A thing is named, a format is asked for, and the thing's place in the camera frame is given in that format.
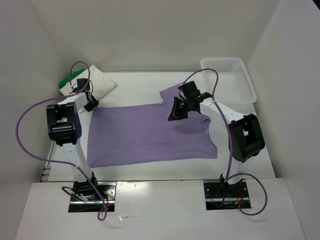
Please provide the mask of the white plastic basket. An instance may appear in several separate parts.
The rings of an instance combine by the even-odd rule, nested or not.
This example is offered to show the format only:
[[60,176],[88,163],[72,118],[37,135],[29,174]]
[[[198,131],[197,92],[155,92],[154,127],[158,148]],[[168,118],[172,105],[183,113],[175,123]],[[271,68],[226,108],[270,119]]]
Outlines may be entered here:
[[200,61],[206,91],[227,105],[253,104],[257,95],[242,59],[237,57],[204,58]]

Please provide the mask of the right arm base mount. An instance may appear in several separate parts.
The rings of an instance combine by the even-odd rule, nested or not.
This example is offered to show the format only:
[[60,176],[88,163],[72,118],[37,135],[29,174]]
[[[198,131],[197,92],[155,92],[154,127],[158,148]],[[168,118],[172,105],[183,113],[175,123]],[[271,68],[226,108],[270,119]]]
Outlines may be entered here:
[[203,182],[205,207],[207,211],[251,209],[250,197],[245,181],[229,193],[224,193],[218,180]]

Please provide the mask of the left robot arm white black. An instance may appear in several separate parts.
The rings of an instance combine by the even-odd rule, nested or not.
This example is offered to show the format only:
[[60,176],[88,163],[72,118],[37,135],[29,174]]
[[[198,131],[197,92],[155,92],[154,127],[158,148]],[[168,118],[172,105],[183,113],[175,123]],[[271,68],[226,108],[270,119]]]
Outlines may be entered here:
[[89,200],[99,196],[100,187],[81,147],[82,126],[78,111],[82,108],[91,111],[98,104],[91,93],[82,92],[46,107],[48,136],[72,166],[75,192]]

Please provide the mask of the white t shirt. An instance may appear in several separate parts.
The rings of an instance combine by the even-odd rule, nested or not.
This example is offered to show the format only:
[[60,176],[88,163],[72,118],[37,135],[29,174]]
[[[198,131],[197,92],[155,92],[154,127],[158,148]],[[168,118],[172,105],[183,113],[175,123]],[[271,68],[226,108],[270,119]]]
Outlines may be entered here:
[[[117,87],[117,83],[113,81],[108,75],[105,75],[96,66],[91,65],[90,70],[90,80],[93,83],[93,92],[91,93],[96,100],[102,100],[107,94],[113,91]],[[77,85],[77,79],[87,78],[88,70],[84,69],[80,75],[71,79],[71,83],[67,83],[63,88],[59,89],[60,93],[64,96],[70,95],[72,92],[72,87]]]

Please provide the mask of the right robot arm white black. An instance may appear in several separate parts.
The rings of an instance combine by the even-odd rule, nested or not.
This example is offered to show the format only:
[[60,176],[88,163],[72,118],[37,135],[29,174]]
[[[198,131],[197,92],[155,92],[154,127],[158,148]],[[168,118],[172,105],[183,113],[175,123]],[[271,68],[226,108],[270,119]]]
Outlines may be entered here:
[[232,196],[243,180],[244,163],[265,148],[265,140],[256,115],[236,112],[212,99],[209,93],[194,97],[174,97],[169,121],[182,120],[189,112],[198,112],[225,127],[228,135],[229,159],[219,178],[219,191]]

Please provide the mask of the green t shirt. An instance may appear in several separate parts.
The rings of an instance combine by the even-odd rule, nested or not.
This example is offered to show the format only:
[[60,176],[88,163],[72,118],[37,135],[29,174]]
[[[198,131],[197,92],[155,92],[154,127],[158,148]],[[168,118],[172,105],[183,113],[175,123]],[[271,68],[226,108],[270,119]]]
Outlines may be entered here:
[[[71,79],[73,80],[75,77],[77,77],[78,75],[80,75],[84,71],[85,71],[84,69],[80,69],[78,71],[73,71],[72,74],[71,74]],[[70,82],[70,76],[68,75],[67,77],[65,77],[63,80],[61,80],[59,82],[58,88],[62,89],[69,82]]]

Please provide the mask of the purple t shirt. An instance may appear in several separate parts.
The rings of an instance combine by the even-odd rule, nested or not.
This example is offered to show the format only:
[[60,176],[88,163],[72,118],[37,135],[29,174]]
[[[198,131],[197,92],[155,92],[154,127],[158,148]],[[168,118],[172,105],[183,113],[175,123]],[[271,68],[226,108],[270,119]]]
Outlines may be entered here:
[[207,116],[192,111],[187,119],[168,120],[178,93],[174,85],[160,91],[161,103],[96,108],[88,131],[88,166],[217,158]]

